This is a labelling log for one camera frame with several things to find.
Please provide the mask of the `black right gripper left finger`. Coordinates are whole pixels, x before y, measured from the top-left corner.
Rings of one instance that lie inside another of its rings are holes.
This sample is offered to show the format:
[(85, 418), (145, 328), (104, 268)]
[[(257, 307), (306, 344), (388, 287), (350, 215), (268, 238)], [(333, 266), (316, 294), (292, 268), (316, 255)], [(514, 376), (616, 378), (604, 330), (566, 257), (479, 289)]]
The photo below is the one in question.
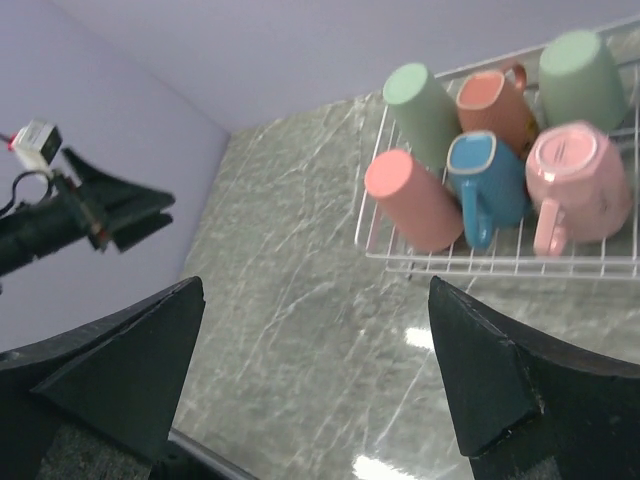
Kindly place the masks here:
[(4, 479), (146, 479), (172, 427), (205, 307), (190, 277), (1, 355)]

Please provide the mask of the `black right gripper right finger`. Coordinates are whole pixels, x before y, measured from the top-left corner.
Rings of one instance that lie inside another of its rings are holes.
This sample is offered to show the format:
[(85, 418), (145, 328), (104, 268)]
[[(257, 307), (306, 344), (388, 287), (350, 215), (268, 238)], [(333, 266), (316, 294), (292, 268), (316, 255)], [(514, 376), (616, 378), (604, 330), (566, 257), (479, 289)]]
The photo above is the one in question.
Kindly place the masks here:
[(476, 479), (636, 479), (639, 367), (430, 281), (436, 358)]

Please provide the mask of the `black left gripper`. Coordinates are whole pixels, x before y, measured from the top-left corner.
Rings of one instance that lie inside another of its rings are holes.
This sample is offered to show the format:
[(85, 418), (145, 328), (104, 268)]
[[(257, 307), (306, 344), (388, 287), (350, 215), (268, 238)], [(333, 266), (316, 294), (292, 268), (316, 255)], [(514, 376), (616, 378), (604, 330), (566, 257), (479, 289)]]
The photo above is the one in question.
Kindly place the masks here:
[(105, 173), (71, 147), (62, 154), (81, 184), (56, 170), (45, 178), (43, 197), (28, 203), (17, 200), (18, 184), (44, 173), (23, 172), (13, 181), (11, 199), (1, 207), (3, 276), (83, 238), (96, 250), (113, 244), (123, 253), (173, 222), (171, 193)]

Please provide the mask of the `tall pink plastic cup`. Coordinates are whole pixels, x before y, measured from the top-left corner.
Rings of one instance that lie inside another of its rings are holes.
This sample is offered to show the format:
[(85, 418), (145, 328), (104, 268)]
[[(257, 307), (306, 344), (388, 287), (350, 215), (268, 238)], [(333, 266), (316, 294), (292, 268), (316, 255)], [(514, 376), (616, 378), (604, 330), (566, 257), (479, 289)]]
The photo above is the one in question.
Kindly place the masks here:
[(418, 252), (443, 251), (463, 234), (454, 194), (405, 150), (377, 155), (366, 170), (364, 186)]

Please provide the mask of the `blue flowered mug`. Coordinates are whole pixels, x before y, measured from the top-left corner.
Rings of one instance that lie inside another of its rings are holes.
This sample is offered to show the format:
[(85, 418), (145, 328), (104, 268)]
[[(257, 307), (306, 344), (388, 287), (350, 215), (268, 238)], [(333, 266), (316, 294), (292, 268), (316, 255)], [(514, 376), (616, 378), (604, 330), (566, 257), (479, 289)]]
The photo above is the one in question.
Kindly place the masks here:
[(532, 209), (524, 162), (491, 131), (464, 132), (453, 140), (447, 176), (461, 203), (466, 241), (474, 249), (488, 249), (496, 230), (519, 224)]

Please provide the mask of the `white and pink mug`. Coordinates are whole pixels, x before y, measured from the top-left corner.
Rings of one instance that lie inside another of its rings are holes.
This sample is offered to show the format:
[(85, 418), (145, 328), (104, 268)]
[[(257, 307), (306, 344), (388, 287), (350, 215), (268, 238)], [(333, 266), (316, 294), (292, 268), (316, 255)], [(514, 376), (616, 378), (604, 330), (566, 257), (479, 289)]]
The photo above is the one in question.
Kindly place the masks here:
[(557, 257), (571, 242), (607, 239), (633, 204), (621, 154), (586, 121), (545, 130), (526, 160), (526, 186), (538, 214), (533, 251)]

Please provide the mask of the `brown-pink ceramic mug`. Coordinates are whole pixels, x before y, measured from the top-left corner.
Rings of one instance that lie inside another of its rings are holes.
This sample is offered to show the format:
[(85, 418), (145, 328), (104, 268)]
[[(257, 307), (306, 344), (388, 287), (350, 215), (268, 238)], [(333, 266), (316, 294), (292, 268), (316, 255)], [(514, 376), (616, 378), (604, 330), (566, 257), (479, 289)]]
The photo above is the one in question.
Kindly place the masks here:
[(471, 74), (456, 97), (463, 131), (489, 130), (525, 161), (540, 132), (526, 86), (526, 69), (515, 60)]

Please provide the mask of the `tall green plastic cup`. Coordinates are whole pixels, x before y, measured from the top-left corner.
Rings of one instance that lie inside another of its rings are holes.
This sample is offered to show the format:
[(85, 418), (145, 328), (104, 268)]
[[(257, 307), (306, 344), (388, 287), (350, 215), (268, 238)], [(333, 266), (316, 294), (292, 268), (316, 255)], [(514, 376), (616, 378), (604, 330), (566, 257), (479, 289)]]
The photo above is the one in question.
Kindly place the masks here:
[(441, 82), (423, 63), (407, 63), (391, 73), (382, 93), (413, 156), (434, 173), (444, 170), (462, 128), (455, 100)]

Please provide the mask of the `short green plastic cup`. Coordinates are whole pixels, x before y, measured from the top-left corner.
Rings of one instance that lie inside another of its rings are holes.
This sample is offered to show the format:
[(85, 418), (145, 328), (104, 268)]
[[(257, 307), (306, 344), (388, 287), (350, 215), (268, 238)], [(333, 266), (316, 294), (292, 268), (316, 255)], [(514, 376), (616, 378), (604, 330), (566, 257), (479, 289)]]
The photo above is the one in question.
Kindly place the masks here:
[(629, 108), (615, 58), (590, 30), (566, 32), (543, 49), (539, 98), (550, 127), (584, 120), (609, 132)]

